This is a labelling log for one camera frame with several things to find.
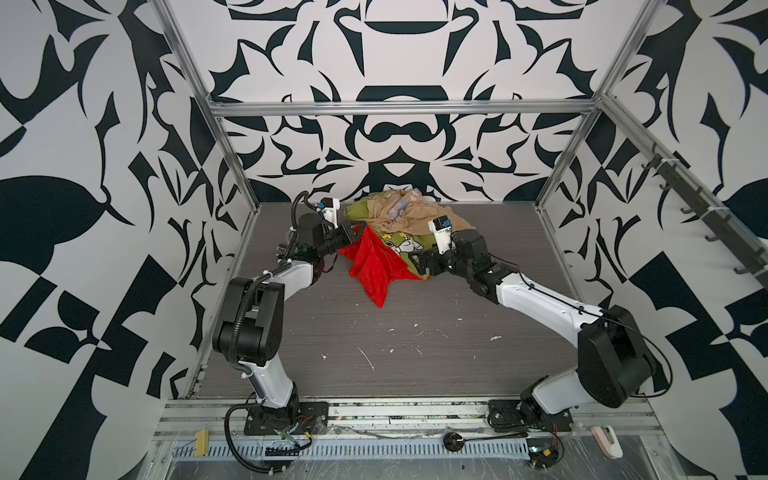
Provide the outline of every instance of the yellow connector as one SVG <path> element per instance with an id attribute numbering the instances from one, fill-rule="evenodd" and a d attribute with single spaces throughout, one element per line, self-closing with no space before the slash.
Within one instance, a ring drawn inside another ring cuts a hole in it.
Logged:
<path id="1" fill-rule="evenodd" d="M 194 434 L 194 456 L 201 457 L 208 453 L 208 438 L 210 432 L 208 429 L 200 430 Z"/>

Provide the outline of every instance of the black and white patterned wall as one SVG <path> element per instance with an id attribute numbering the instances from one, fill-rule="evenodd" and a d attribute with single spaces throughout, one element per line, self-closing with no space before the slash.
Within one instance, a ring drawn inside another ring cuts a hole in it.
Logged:
<path id="1" fill-rule="evenodd" d="M 172 0 L 215 101 L 590 98 L 641 0 Z M 230 118 L 263 201 L 534 200 L 576 114 Z"/>
<path id="2" fill-rule="evenodd" d="M 143 0 L 3 2 L 0 58 L 2 476 L 133 478 L 248 206 Z"/>
<path id="3" fill-rule="evenodd" d="M 616 89 L 763 239 L 767 19 L 760 0 L 670 0 Z M 651 403 L 688 473 L 768 475 L 768 293 L 646 161 L 601 117 L 546 206 L 558 242 L 584 299 L 628 308 L 669 357 Z"/>

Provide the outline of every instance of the beige fabric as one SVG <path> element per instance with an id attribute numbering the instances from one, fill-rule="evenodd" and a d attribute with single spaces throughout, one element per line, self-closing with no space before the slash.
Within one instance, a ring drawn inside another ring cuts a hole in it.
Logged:
<path id="1" fill-rule="evenodd" d="M 389 190 L 382 194 L 373 195 L 368 199 L 368 215 L 363 219 L 368 225 L 380 232 L 394 233 L 405 232 L 411 235 L 429 235 L 429 221 L 437 217 L 448 215 L 451 221 L 452 231 L 474 230 L 475 228 L 459 215 L 453 213 L 451 207 L 443 207 L 438 204 L 427 204 L 424 198 L 419 196 L 414 201 L 409 201 L 404 211 L 396 219 L 389 219 L 389 212 L 412 190 Z"/>

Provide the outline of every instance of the red cloth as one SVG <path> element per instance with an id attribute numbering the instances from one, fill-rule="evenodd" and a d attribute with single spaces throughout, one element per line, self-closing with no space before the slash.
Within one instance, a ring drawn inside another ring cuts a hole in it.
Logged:
<path id="1" fill-rule="evenodd" d="M 349 276 L 356 276 L 373 302 L 381 308 L 386 299 L 386 286 L 395 280 L 420 280 L 408 271 L 400 255 L 387 247 L 370 227 L 360 240 L 339 250 L 354 262 Z"/>

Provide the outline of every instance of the pile of clothes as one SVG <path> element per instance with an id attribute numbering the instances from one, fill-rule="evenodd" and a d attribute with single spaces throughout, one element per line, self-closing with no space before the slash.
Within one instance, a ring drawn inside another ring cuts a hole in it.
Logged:
<path id="1" fill-rule="evenodd" d="M 419 190 L 388 190 L 370 194 L 349 205 L 347 220 L 365 220 L 368 224 L 360 240 L 339 251 L 353 261 L 350 276 L 356 276 L 373 302 L 381 308 L 387 285 L 395 280 L 428 280 L 419 272 L 408 253 L 428 250 L 435 245 L 429 221 L 447 215 L 452 230 L 474 229 L 456 215 L 421 195 Z"/>

